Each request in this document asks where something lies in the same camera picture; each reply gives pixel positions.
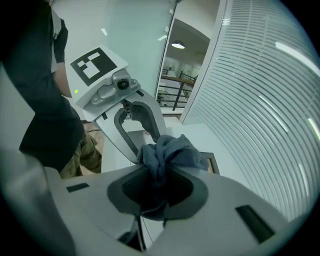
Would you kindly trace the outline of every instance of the white panel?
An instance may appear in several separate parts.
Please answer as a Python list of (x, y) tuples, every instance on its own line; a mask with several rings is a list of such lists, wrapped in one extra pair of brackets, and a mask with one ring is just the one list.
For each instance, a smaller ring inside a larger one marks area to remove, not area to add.
[(206, 123), (251, 189), (289, 220), (309, 210), (319, 192), (319, 65), (306, 32), (280, 1), (227, 0), (183, 122)]

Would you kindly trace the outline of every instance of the glass wall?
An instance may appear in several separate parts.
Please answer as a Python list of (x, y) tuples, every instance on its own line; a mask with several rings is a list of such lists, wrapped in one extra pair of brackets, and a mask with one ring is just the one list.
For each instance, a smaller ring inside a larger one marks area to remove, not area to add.
[(308, 212), (319, 192), (320, 59), (306, 32), (280, 1), (227, 0), (212, 47), (183, 124), (206, 123), (246, 185), (288, 220)]
[(128, 62), (131, 77), (152, 96), (174, 8), (175, 1), (167, 0), (56, 0), (53, 5), (69, 31), (66, 62), (106, 45)]

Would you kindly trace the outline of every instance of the person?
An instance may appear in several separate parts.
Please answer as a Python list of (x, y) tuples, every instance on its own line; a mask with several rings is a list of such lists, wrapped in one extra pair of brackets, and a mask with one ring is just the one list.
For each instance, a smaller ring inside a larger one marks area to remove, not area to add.
[(9, 78), (35, 113), (20, 150), (57, 169), (63, 179), (81, 176), (80, 165), (100, 173), (96, 141), (65, 98), (72, 97), (65, 65), (66, 24), (59, 18), (56, 33), (52, 8), (44, 0), (37, 1), (25, 18), (22, 36), (3, 59)]

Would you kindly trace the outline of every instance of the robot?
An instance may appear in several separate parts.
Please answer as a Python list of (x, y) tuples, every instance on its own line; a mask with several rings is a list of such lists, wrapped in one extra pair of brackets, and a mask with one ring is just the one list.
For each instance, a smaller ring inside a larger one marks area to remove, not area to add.
[[(62, 180), (36, 159), (2, 150), (2, 193), (23, 227), (57, 255), (270, 253), (288, 221), (264, 199), (218, 174), (168, 165), (163, 190), (167, 207), (142, 214), (154, 203), (148, 169), (136, 157), (144, 142), (130, 137), (122, 124), (125, 119), (139, 121), (155, 143), (166, 126), (156, 99), (130, 77), (127, 67), (101, 45), (67, 65), (67, 73), (78, 85), (72, 96), (86, 120), (95, 122), (135, 165)], [(163, 232), (150, 248), (144, 243), (141, 216), (163, 220)]]

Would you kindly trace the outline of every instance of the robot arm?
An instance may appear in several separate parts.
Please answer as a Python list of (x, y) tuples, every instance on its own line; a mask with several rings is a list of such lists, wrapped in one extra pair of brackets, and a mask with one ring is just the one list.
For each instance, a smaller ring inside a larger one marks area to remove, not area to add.
[(166, 133), (166, 125), (158, 102), (130, 77), (127, 67), (101, 45), (70, 63), (67, 71), (70, 83), (78, 86), (72, 97), (86, 120), (94, 121), (126, 158), (137, 163), (139, 148), (122, 127), (125, 119), (139, 121), (155, 143)]

